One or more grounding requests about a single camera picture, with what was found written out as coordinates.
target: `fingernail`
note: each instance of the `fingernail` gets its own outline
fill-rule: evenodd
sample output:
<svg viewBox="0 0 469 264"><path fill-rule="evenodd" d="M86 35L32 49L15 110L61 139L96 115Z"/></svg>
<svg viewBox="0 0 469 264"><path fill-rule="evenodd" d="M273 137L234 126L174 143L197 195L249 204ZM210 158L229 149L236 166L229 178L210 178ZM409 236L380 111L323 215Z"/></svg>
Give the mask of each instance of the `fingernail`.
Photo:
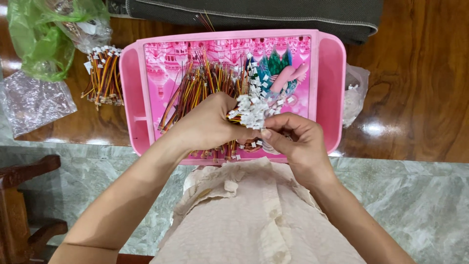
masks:
<svg viewBox="0 0 469 264"><path fill-rule="evenodd" d="M270 130L268 130L268 129L263 129L261 131L261 134L262 134L262 139L264 139L264 140L268 140L270 138L270 136L272 136L272 132L270 132Z"/></svg>

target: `pink plastic tray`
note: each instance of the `pink plastic tray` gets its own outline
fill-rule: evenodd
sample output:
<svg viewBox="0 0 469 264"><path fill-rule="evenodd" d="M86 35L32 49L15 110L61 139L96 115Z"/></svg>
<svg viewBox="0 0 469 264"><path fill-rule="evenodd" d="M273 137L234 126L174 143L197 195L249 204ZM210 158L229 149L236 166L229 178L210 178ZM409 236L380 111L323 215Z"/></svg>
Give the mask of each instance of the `pink plastic tray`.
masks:
<svg viewBox="0 0 469 264"><path fill-rule="evenodd" d="M308 39L308 41L306 41L306 39L302 41L301 52L303 61L305 61L305 57L307 57L306 63L309 64L310 68L306 74L305 81L298 85L296 89L300 95L299 98L307 98L306 107L303 107L306 109L287 106L282 108L282 112L293 111L320 123L323 126L328 153L333 152L340 141L342 128L345 49L338 38L317 30L260 30L196 33L140 39L127 46L122 52L119 66L130 142L135 152L141 155L159 137L159 132L155 129L154 123L156 123L162 109L164 110L162 106L164 102L168 100L170 96L169 93L171 93L169 87L174 87L174 82L171 83L171 78L168 78L168 75L171 77L172 74L172 72L168 70L171 68L168 62L165 62L167 73L165 81L161 82L160 77L156 77L158 74L162 75L163 73L158 73L158 71L163 70L157 66L159 61L155 61L155 59L158 59L159 56L162 60L169 58L166 54L157 54L162 51L166 52L166 45L168 43L170 43L170 46L173 45L177 49L187 51L187 46L181 46L181 43L185 43L185 45L189 42L193 45L194 43L208 45L207 43L209 41L215 41L215 43L217 43L217 40L219 40L218 43L220 43L231 40L231 42L236 43L235 45L238 45L239 40L247 39L254 42L256 39L259 40L261 38L262 41L264 41L264 39L271 39L272 43L276 43L278 39L281 39L280 41L283 43L283 40L298 38L299 36L301 36L301 40L303 40L303 37ZM235 66L236 59L230 62L228 57L227 60L230 64ZM299 56L297 61L293 58L293 66L297 67L300 63L301 59L299 59ZM286 162L284 156L268 154L263 150L259 150L255 153L244 153L238 150L238 153L241 154L242 160L268 156L273 161ZM205 160L190 157L182 161L181 164L207 165L215 163L213 163L212 159Z"/></svg>

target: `wooden chair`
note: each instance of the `wooden chair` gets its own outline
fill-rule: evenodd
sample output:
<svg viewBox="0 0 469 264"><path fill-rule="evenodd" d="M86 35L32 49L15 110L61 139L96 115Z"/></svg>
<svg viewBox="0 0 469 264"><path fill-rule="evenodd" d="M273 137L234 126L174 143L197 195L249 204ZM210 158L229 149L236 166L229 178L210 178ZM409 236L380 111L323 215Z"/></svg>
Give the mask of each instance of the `wooden chair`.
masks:
<svg viewBox="0 0 469 264"><path fill-rule="evenodd" d="M0 168L0 264L45 263L34 259L53 236L68 231L65 221L53 219L31 235L24 197L17 190L21 183L60 165L59 156L48 155L28 165Z"/></svg>

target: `forearm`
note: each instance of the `forearm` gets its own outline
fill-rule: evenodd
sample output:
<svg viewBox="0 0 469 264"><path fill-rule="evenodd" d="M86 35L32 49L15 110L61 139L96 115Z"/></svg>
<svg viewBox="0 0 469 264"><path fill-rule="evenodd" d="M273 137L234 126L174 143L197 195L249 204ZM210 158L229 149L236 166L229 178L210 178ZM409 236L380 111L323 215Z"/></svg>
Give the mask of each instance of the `forearm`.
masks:
<svg viewBox="0 0 469 264"><path fill-rule="evenodd" d="M329 221L367 263L415 263L338 180L308 189Z"/></svg>
<svg viewBox="0 0 469 264"><path fill-rule="evenodd" d="M125 244L185 157L167 136L155 142L85 210L64 243L117 251Z"/></svg>

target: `right hand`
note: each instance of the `right hand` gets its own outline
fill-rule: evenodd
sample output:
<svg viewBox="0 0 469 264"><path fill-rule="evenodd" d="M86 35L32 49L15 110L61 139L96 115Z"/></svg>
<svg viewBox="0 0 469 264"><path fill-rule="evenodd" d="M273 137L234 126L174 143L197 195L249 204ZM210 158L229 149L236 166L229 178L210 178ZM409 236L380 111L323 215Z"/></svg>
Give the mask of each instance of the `right hand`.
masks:
<svg viewBox="0 0 469 264"><path fill-rule="evenodd" d="M264 126L262 139L287 156L298 183L308 188L337 182L318 123L288 112L267 118ZM282 132L290 133L293 141Z"/></svg>

